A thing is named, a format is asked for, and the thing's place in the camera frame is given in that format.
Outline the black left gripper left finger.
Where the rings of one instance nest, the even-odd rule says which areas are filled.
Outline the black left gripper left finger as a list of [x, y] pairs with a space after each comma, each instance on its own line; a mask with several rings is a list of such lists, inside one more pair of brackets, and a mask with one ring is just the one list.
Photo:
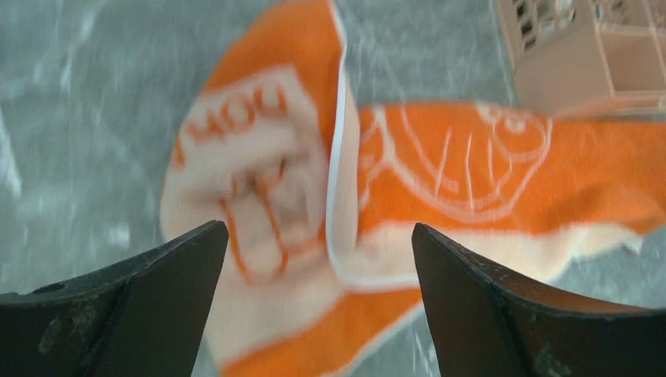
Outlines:
[[3, 294], [2, 375], [191, 375], [228, 240], [209, 221], [103, 269]]

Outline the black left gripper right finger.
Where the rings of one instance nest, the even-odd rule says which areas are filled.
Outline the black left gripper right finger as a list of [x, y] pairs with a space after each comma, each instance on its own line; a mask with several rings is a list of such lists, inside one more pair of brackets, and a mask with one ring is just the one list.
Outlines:
[[412, 247], [442, 375], [664, 375], [663, 309], [563, 291], [422, 223]]

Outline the orange and cream towel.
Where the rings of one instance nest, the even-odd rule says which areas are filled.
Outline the orange and cream towel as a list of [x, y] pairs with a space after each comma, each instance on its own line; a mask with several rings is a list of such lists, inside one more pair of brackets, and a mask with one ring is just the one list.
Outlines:
[[422, 305], [418, 222], [548, 282], [665, 223], [665, 125], [485, 102], [357, 108], [331, 1], [271, 5], [174, 142], [172, 240], [229, 230], [204, 330], [224, 376], [341, 376]]

